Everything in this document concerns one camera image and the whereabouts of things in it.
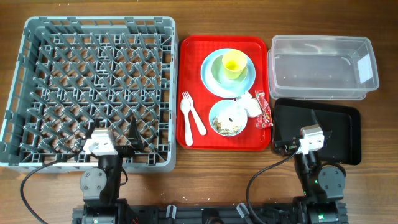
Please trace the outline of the red candy wrapper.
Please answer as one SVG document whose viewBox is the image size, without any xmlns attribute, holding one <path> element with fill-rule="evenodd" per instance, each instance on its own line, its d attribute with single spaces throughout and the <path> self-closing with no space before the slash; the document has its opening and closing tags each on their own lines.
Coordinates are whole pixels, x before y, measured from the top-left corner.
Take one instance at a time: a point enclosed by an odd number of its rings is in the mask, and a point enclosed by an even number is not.
<svg viewBox="0 0 398 224">
<path fill-rule="evenodd" d="M 269 102 L 266 100 L 266 94 L 264 91 L 255 91 L 256 100 L 259 103 L 262 114 L 256 117 L 256 128 L 264 129 L 273 126 L 271 108 Z"/>
</svg>

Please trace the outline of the white napkin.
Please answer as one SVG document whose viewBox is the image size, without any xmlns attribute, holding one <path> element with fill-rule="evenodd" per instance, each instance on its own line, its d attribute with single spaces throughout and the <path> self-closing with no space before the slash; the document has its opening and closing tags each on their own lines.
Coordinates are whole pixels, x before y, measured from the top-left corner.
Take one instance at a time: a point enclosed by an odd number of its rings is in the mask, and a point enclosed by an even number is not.
<svg viewBox="0 0 398 224">
<path fill-rule="evenodd" d="M 262 114 L 259 103 L 248 91 L 236 97 L 235 100 L 245 109 L 248 117 L 255 118 Z"/>
</svg>

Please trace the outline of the white plastic spoon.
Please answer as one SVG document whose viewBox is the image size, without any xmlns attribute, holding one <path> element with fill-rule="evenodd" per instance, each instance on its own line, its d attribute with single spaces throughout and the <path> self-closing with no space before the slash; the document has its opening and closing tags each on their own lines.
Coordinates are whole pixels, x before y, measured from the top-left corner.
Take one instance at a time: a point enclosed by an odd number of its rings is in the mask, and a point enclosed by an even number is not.
<svg viewBox="0 0 398 224">
<path fill-rule="evenodd" d="M 183 98 L 181 100 L 180 109 L 184 116 L 185 142 L 186 142 L 187 146 L 191 146 L 193 144 L 193 138 L 192 138 L 192 130 L 190 127 L 190 122 L 189 122 L 190 102 L 186 98 Z"/>
</svg>

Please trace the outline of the light blue bowl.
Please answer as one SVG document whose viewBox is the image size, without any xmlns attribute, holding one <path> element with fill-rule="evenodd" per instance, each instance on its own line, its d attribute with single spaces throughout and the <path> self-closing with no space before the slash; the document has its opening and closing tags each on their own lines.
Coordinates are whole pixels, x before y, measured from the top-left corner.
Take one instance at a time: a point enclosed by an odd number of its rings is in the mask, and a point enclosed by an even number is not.
<svg viewBox="0 0 398 224">
<path fill-rule="evenodd" d="M 209 122 L 210 122 L 210 125 L 211 125 L 211 127 L 213 128 L 213 130 L 216 132 L 216 130 L 215 130 L 215 128 L 212 126 L 212 124 L 211 124 L 211 120 L 216 116 L 216 114 L 220 111 L 220 110 L 222 110 L 223 108 L 229 108 L 229 107 L 239 107 L 239 108 L 241 108 L 243 111 L 245 111 L 245 109 L 238 103 L 238 102 L 236 102 L 236 101 L 234 101 L 234 100 L 221 100 L 221 101 L 219 101 L 219 102 L 217 102 L 217 103 L 215 103 L 214 105 L 213 105 L 213 107 L 211 108 L 211 110 L 210 110 L 210 112 L 209 112 Z"/>
</svg>

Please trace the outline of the rice and food scraps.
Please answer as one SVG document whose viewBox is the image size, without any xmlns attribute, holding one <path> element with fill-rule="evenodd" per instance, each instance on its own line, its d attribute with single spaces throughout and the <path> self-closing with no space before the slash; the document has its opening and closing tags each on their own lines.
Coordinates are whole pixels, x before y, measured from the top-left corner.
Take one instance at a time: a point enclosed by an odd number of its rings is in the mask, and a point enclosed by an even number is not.
<svg viewBox="0 0 398 224">
<path fill-rule="evenodd" d="M 216 132 L 224 136 L 234 136 L 241 132 L 247 123 L 246 112 L 239 107 L 220 110 L 211 120 Z"/>
</svg>

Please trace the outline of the light blue plate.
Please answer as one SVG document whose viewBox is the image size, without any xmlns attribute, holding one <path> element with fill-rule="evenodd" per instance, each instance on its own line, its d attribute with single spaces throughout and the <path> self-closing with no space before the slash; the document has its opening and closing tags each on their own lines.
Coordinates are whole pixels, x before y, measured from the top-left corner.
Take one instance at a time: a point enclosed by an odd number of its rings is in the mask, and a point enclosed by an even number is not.
<svg viewBox="0 0 398 224">
<path fill-rule="evenodd" d="M 253 86 L 256 79 L 256 69 L 252 60 L 247 56 L 248 64 L 248 74 L 246 79 L 240 83 L 238 86 L 225 87 L 219 85 L 213 78 L 211 74 L 211 65 L 215 58 L 220 55 L 224 55 L 227 51 L 232 50 L 229 48 L 218 49 L 211 54 L 209 54 L 203 61 L 201 65 L 200 75 L 202 82 L 207 90 L 212 94 L 222 97 L 222 98 L 236 98 L 243 95 L 245 92 L 249 91 Z"/>
</svg>

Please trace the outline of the yellow plastic cup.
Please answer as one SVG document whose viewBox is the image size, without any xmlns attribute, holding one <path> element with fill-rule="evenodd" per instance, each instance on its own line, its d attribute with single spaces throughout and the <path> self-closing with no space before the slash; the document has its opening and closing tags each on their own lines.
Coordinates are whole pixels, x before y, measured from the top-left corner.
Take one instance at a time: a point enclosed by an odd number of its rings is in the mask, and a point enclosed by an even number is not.
<svg viewBox="0 0 398 224">
<path fill-rule="evenodd" d="M 227 51 L 222 59 L 224 75 L 229 79 L 237 79 L 247 65 L 246 54 L 240 50 Z"/>
</svg>

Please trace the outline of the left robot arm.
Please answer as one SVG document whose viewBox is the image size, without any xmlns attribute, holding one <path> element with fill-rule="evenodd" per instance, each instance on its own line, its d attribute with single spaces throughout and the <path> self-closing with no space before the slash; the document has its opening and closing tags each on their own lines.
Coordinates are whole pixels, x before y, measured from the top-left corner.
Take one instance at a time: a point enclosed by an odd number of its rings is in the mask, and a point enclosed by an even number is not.
<svg viewBox="0 0 398 224">
<path fill-rule="evenodd" d="M 139 223 L 139 217 L 127 200 L 119 198 L 123 185 L 121 175 L 127 174 L 123 159 L 143 150 L 135 118 L 131 120 L 127 139 L 130 144 L 115 145 L 113 130 L 101 128 L 98 119 L 83 137 L 81 146 L 85 154 L 95 156 L 98 165 L 87 170 L 80 179 L 85 204 L 82 211 L 73 211 L 73 223 Z"/>
</svg>

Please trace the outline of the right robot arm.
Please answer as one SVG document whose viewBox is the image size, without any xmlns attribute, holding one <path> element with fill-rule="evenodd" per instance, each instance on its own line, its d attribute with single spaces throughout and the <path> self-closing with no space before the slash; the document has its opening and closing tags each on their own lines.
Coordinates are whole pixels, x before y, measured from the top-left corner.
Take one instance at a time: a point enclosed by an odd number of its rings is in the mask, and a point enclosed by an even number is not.
<svg viewBox="0 0 398 224">
<path fill-rule="evenodd" d="M 271 211 L 273 223 L 348 223 L 343 199 L 345 169 L 335 163 L 322 163 L 318 151 L 325 146 L 325 133 L 314 110 L 313 124 L 300 129 L 300 135 L 274 143 L 274 152 L 294 158 L 295 171 L 304 196 L 291 204 L 276 205 Z"/>
</svg>

